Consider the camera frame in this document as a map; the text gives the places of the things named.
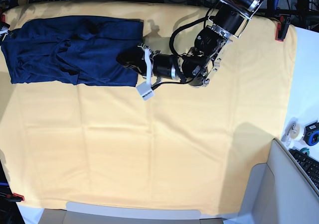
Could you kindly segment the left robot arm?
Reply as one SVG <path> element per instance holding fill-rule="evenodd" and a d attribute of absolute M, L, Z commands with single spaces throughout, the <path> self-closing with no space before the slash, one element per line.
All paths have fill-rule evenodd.
<path fill-rule="evenodd" d="M 124 68 L 143 76 L 151 90 L 164 84 L 204 87 L 217 72 L 220 53 L 231 37 L 239 37 L 263 0 L 219 0 L 203 18 L 176 29 L 169 40 L 171 54 L 152 51 L 145 44 L 131 48 L 117 56 Z M 178 54 L 176 36 L 202 23 L 203 29 L 187 53 Z"/>

